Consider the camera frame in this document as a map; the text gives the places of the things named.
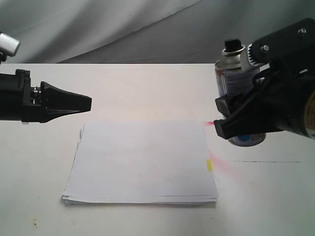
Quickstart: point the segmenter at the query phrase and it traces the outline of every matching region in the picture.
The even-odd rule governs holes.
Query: spray can
[[[224,42],[222,56],[215,64],[215,73],[219,96],[234,96],[237,93],[247,93],[253,88],[252,78],[259,73],[259,68],[252,71],[241,69],[240,54],[245,49],[239,39],[228,39]],[[266,134],[242,135],[228,139],[232,144],[250,147],[260,144]]]

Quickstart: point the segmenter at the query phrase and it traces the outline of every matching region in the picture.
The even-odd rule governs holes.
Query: stack of paper
[[[87,123],[81,131],[63,199],[66,204],[216,201],[202,124]]]

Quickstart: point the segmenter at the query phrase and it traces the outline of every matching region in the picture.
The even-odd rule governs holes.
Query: table surface
[[[3,64],[93,98],[46,124],[0,122],[0,235],[314,235],[315,142],[288,132],[236,147],[206,127],[219,200],[201,206],[65,206],[79,131],[90,120],[221,118],[213,64]]]

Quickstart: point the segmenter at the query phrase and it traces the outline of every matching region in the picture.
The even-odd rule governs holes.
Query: screw
[[[301,29],[298,30],[298,33],[299,33],[300,35],[305,35],[305,34],[306,34],[306,29],[301,28]]]
[[[267,52],[269,51],[268,45],[264,45],[264,46],[262,46],[260,49],[261,49],[261,51],[263,51],[264,53],[267,53]]]

